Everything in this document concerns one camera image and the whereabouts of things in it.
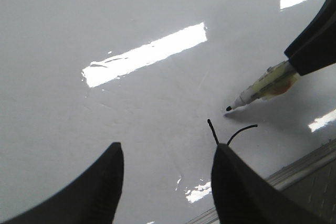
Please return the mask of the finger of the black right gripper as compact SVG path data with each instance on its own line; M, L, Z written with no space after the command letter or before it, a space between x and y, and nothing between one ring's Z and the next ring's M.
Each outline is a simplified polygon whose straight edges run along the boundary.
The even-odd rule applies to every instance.
M328 223L261 178L226 144L216 149L211 176L220 223Z

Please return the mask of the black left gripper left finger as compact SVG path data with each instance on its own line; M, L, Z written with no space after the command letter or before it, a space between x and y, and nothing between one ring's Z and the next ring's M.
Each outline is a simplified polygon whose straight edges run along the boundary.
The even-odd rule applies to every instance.
M7 223L113 223L123 177L123 151L115 142L68 186Z

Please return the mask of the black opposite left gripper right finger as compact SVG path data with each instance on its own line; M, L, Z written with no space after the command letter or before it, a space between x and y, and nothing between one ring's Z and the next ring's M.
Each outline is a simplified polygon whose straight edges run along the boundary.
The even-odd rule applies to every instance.
M315 18L284 53L301 76L335 64L335 0L325 0Z

